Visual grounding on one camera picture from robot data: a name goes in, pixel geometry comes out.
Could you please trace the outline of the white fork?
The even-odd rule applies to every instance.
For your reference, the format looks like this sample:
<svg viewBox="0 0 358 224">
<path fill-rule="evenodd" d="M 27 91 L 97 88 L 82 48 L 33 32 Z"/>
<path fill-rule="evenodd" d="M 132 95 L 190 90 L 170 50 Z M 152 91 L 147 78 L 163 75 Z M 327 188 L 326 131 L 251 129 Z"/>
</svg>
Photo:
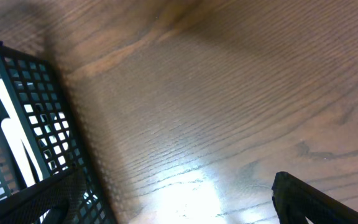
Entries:
<svg viewBox="0 0 358 224">
<path fill-rule="evenodd" d="M 30 146 L 29 140 L 21 125 L 17 112 L 14 108 L 7 88 L 0 78 L 0 100 L 8 114 L 8 118 L 1 121 L 1 129 L 6 137 L 7 143 L 13 153 L 15 161 L 23 175 L 27 187 L 36 184 L 36 178 L 43 180 L 43 174 L 35 155 Z"/>
</svg>

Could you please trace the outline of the black plastic basket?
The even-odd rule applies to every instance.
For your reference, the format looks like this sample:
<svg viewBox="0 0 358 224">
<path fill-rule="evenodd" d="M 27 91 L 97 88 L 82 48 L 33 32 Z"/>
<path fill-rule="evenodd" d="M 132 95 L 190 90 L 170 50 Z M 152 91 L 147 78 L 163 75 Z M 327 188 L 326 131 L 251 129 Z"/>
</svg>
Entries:
<svg viewBox="0 0 358 224">
<path fill-rule="evenodd" d="M 72 223 L 115 223 L 116 217 L 51 64 L 6 47 L 0 41 L 0 78 L 11 97 L 43 180 L 70 168 L 84 174 L 86 190 Z M 1 129 L 1 121 L 8 117 L 0 100 L 0 201 L 28 188 Z M 36 181 L 37 184 L 42 180 L 37 177 Z"/>
</svg>

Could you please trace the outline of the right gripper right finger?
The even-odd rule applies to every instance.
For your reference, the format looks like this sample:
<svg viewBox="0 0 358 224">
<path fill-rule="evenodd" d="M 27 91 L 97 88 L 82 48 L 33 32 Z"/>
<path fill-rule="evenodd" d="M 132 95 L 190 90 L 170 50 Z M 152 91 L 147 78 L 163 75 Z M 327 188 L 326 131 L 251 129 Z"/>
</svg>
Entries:
<svg viewBox="0 0 358 224">
<path fill-rule="evenodd" d="M 281 224 L 358 224 L 358 212 L 281 171 L 275 174 L 272 202 Z"/>
</svg>

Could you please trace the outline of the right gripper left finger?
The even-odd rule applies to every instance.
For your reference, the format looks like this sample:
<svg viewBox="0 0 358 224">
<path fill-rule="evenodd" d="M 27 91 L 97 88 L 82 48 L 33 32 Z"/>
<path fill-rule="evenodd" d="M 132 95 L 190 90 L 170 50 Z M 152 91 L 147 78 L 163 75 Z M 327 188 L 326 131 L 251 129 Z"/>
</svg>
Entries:
<svg viewBox="0 0 358 224">
<path fill-rule="evenodd" d="M 79 169 L 66 169 L 0 201 L 0 223 L 72 223 L 86 190 Z"/>
</svg>

